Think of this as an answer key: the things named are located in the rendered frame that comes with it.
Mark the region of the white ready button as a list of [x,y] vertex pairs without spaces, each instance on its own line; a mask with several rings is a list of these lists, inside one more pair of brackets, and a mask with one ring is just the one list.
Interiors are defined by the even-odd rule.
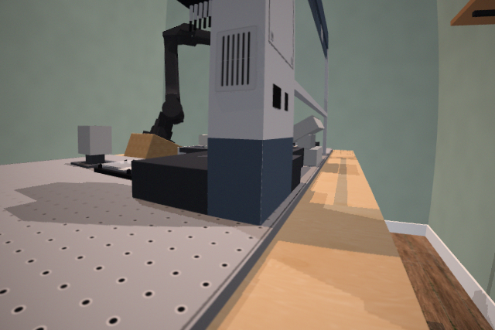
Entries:
[[112,154],[111,126],[77,126],[78,153],[86,155],[86,161],[71,162],[83,168],[95,168],[105,160],[105,154]]

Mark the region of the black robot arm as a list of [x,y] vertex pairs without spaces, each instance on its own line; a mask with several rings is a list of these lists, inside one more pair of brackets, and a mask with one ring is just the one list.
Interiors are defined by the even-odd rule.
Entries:
[[189,24],[183,23],[180,26],[162,32],[165,46],[166,101],[163,103],[162,112],[160,111],[159,117],[155,120],[155,124],[152,126],[151,131],[143,131],[143,134],[155,134],[175,143],[170,140],[172,137],[172,126],[174,124],[180,124],[184,119],[183,107],[180,103],[179,94],[177,43],[178,45],[188,46],[196,46],[195,44],[210,46],[210,31],[198,28],[196,28],[195,31],[193,29],[193,24],[192,32],[190,32]]

